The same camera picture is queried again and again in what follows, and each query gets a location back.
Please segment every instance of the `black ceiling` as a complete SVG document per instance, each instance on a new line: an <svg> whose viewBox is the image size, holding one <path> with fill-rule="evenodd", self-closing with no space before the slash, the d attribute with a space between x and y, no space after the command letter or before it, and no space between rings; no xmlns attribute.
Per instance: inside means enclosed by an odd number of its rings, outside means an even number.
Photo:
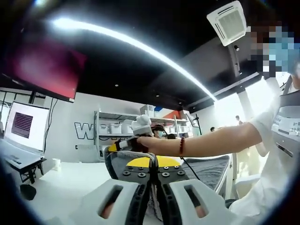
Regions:
<svg viewBox="0 0 300 225"><path fill-rule="evenodd" d="M242 72L236 77L229 48L222 46L206 19L209 12L229 0L49 0L43 8L20 2L5 5L4 40L8 41L9 34L20 28L16 21L21 15L26 15L22 23L29 30L28 27L37 27L37 21L40 29L42 21L44 31L88 57L78 92L190 111L212 104L211 100L197 103L207 97L199 87L138 48L97 33L58 32L46 21L69 17L129 35L177 62L212 93L223 90L217 98L238 92L259 79L247 79L256 71L255 63L248 61L251 39L245 36L235 43L240 47L237 56ZM240 80L247 83L226 90ZM3 77L0 85L15 87Z"/></svg>

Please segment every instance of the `floor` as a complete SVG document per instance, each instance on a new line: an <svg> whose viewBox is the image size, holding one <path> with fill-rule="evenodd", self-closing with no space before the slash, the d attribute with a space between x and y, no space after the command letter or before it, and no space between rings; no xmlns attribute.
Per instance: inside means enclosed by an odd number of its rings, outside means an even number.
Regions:
<svg viewBox="0 0 300 225"><path fill-rule="evenodd" d="M238 176L247 177L249 175L261 173L266 163L268 155L261 157L255 146L238 153ZM238 190L240 197L245 196L252 185L243 186Z"/></svg>

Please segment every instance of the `ceiling air conditioner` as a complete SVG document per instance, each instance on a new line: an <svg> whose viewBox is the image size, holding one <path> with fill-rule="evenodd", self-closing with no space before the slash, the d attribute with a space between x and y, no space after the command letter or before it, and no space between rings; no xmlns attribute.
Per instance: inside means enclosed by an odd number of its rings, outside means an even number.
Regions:
<svg viewBox="0 0 300 225"><path fill-rule="evenodd" d="M206 18L215 29L224 46L240 39L246 34L246 19L242 5L233 1L209 13Z"/></svg>

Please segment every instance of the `yellow part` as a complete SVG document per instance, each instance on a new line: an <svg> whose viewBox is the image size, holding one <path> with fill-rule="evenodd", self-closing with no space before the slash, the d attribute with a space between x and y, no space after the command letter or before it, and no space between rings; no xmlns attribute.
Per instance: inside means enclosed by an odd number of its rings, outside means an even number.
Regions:
<svg viewBox="0 0 300 225"><path fill-rule="evenodd" d="M177 162L175 159L170 157L164 157L164 156L156 156L158 160L158 166L159 167L166 167L166 166L176 166L180 165L179 162ZM150 159L148 157L142 157L142 158L136 158L131 160L129 163L127 163L127 166L135 166L135 167L149 167Z"/></svg>
<svg viewBox="0 0 300 225"><path fill-rule="evenodd" d="M156 156L158 160L158 166L159 167L166 167L166 166L176 166L180 165L179 162L177 162L175 159L165 156Z"/></svg>
<svg viewBox="0 0 300 225"><path fill-rule="evenodd" d="M110 146L110 147L108 148L108 151L109 151L109 152L117 151L117 146L116 146L116 144L113 144L112 146Z"/></svg>

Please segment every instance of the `bracelet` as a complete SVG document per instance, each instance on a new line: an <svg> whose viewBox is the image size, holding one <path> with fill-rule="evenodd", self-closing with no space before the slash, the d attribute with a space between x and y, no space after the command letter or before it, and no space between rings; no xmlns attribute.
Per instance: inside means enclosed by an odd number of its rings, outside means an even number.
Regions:
<svg viewBox="0 0 300 225"><path fill-rule="evenodd" d="M184 136L182 136L181 137L181 141L180 141L180 149L179 149L179 152L180 152L180 154L179 154L179 156L180 156L180 159L183 159L183 156L182 156L182 154L183 154L183 145L184 145Z"/></svg>

